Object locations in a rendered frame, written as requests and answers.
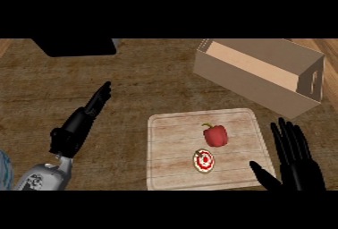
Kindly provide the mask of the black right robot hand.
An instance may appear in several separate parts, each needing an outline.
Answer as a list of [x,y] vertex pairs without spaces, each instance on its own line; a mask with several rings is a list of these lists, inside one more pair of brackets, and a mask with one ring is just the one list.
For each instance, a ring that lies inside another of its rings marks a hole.
[[325,191],[324,175],[318,162],[313,160],[307,138],[298,125],[279,118],[270,124],[275,148],[281,160],[278,180],[263,166],[250,162],[259,183],[269,191]]

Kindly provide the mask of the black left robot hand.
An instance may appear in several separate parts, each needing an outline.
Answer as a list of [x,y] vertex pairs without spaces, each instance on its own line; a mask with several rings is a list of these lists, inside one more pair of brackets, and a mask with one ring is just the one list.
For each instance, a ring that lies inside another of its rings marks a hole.
[[107,81],[95,92],[87,105],[74,111],[64,125],[52,130],[51,153],[74,158],[92,130],[95,119],[101,114],[110,98],[111,82]]

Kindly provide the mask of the red bell pepper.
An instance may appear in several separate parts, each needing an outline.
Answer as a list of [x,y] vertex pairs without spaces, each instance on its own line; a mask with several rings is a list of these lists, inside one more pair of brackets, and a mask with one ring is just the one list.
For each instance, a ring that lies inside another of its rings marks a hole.
[[226,128],[222,125],[211,125],[204,123],[207,129],[204,130],[204,136],[207,145],[210,147],[222,147],[228,144],[228,132]]

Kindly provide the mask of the pale wooden cutting board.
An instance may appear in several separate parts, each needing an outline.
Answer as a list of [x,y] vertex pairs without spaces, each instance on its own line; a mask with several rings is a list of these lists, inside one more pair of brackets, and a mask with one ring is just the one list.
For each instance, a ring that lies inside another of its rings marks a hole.
[[[228,144],[207,145],[204,130],[220,125]],[[226,190],[259,186],[250,163],[275,172],[248,108],[155,114],[148,120],[146,186],[152,191]]]

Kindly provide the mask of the brown cardboard box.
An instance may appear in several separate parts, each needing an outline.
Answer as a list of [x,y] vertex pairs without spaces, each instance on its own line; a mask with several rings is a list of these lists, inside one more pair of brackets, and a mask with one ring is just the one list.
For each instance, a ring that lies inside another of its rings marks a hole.
[[279,115],[321,105],[325,54],[284,38],[207,38],[194,73]]

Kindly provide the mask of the pale blue striped object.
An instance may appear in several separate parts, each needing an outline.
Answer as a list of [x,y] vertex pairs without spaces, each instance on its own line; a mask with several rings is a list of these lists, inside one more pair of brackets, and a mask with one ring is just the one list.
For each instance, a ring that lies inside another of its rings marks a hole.
[[14,184],[14,168],[9,157],[0,150],[0,191],[9,191]]

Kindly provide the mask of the black appliance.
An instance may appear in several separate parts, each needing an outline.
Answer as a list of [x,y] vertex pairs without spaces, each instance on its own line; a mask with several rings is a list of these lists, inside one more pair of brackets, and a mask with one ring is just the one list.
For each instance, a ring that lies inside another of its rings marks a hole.
[[51,57],[114,55],[120,41],[114,38],[36,38],[34,43]]

